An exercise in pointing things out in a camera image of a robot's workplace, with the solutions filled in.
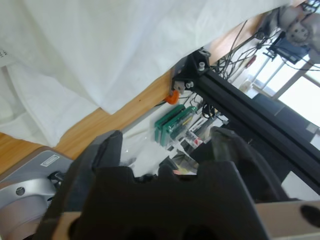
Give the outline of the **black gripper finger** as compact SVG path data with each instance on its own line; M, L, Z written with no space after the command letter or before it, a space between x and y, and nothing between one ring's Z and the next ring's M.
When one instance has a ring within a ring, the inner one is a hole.
M96 178L96 171L120 165L123 133L112 130L97 136L75 159L52 199L37 230L37 240L50 240L65 212L80 212Z
M284 203L290 197L265 158L233 130L210 130L213 160L210 186L227 203Z

